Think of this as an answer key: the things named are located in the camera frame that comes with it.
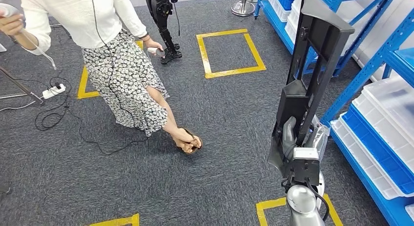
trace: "blue shelving rack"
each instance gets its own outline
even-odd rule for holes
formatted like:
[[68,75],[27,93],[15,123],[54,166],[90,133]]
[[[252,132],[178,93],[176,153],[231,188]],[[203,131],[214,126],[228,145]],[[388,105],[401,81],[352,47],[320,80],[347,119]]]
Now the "blue shelving rack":
[[[386,64],[383,78],[390,76],[391,69],[396,71],[407,83],[414,87],[414,48],[399,50],[401,44],[414,31],[414,9],[406,16],[404,21],[397,27],[387,41],[379,48],[376,54],[347,86],[347,88],[336,99],[333,105],[322,117],[321,122],[330,126],[330,122],[338,114],[339,110],[349,101],[352,96],[363,87],[370,76],[382,65]],[[414,204],[413,198],[399,197],[386,200],[372,181],[365,174],[358,162],[353,158],[349,150],[344,146],[335,131],[332,130],[332,138],[344,153],[350,165],[361,179],[373,200],[381,210],[384,217],[391,226],[414,226],[414,222],[405,210],[405,206]]]
[[[334,12],[336,12],[340,6],[340,4],[343,1],[348,0],[323,0],[325,4]],[[333,73],[334,77],[337,77],[342,70],[342,68],[345,66],[345,64],[349,61],[349,59],[352,57],[352,55],[357,50],[358,46],[362,43],[364,38],[368,35],[368,33],[372,30],[372,28],[375,26],[376,22],[379,20],[379,18],[382,16],[384,11],[388,8],[388,6],[391,4],[393,0],[374,0],[366,9],[364,9],[359,15],[357,15],[351,22],[350,25],[354,25],[356,22],[358,22],[363,16],[365,16],[371,9],[373,9],[375,6],[378,6],[374,14],[371,16],[365,27],[362,29],[361,33],[358,35],[358,37],[355,39],[353,44],[350,46],[350,48],[347,50],[344,56],[341,57],[341,59],[338,62],[338,65],[336,67],[335,72]],[[285,44],[286,48],[289,50],[290,54],[293,53],[293,42],[289,38],[288,34],[286,33],[285,22],[281,22],[279,17],[276,15],[275,11],[273,10],[271,4],[268,0],[258,0],[256,10],[254,12],[255,18],[259,16],[260,8],[263,9],[263,13],[266,15],[268,20],[270,21],[273,28],[276,30],[279,37],[282,39],[283,43]],[[311,50],[309,51],[307,61],[305,63],[305,71],[304,74],[309,74],[313,72],[313,69],[308,69],[308,66],[311,63],[314,63],[314,59],[316,57],[316,53]]]

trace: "yellow tape square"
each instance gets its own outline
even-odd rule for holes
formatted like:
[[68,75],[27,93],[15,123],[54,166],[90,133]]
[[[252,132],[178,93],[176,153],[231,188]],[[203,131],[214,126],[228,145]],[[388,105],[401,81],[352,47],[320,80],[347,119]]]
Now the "yellow tape square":
[[140,215],[135,214],[128,218],[109,220],[105,222],[91,224],[89,226],[125,226],[125,225],[140,226]]
[[[206,33],[206,34],[199,34],[197,35],[197,42],[200,47],[201,58],[203,60],[204,65],[204,72],[207,79],[221,77],[221,76],[230,76],[235,74],[242,74],[247,72],[254,72],[254,71],[263,71],[266,70],[265,64],[263,63],[262,59],[260,58],[259,53],[257,52],[256,46],[254,45],[250,35],[247,33],[247,29],[238,29],[238,30],[230,30],[230,31],[223,31],[223,32],[213,32],[213,33]],[[240,34],[244,33],[244,37],[247,41],[250,51],[253,54],[253,57],[257,63],[257,66],[228,70],[228,71],[221,71],[221,72],[211,72],[210,61],[208,60],[206,45],[204,44],[203,38],[205,37],[216,37],[216,36],[224,36],[224,35],[232,35],[232,34]]]
[[[144,42],[143,41],[137,41],[137,45],[144,49]],[[98,91],[93,92],[86,92],[86,84],[88,83],[88,71],[86,69],[86,66],[83,67],[82,76],[81,76],[81,82],[79,83],[79,89],[78,89],[78,99],[84,99],[84,98],[92,98],[100,96]]]
[[[329,215],[331,216],[332,221],[335,224],[335,226],[343,226],[341,219],[339,218],[338,213],[336,213],[336,210],[333,207],[333,204],[327,194],[324,194],[324,199],[328,203]],[[283,206],[283,205],[286,205],[286,197],[279,198],[277,200],[269,200],[269,201],[257,203],[256,211],[257,211],[257,217],[259,218],[260,226],[268,226],[268,222],[266,220],[266,215],[265,215],[266,209],[275,208],[275,207]]]

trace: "black and white floral skirt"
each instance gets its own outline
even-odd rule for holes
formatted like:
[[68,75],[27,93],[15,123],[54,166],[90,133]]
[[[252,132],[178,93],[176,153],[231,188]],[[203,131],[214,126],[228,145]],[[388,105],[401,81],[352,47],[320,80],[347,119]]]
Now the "black and white floral skirt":
[[147,136],[162,129],[167,111],[147,92],[148,86],[169,95],[145,52],[126,30],[107,47],[82,49],[89,79],[115,115],[116,122]]

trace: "white power strip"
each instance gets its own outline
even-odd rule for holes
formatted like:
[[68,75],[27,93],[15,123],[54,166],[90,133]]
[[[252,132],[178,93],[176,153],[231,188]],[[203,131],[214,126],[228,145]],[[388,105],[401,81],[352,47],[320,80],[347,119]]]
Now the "white power strip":
[[0,44],[0,52],[6,52],[6,51],[7,51],[7,49],[4,48],[4,46]]
[[63,83],[61,83],[59,85],[59,87],[60,87],[60,89],[55,86],[53,88],[50,88],[50,89],[47,89],[47,90],[43,91],[43,98],[44,99],[49,99],[49,98],[51,98],[55,95],[58,95],[58,94],[60,94],[60,93],[62,93],[66,90],[66,87],[63,85]]

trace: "white handheld controller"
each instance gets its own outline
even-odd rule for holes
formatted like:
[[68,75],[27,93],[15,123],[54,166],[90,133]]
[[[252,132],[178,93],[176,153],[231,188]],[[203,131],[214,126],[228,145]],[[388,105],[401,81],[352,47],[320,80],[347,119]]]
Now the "white handheld controller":
[[12,5],[0,3],[0,16],[8,18],[17,15],[20,11]]
[[147,51],[148,53],[155,54],[159,58],[162,58],[166,55],[165,51],[162,51],[161,49],[155,47],[150,47]]

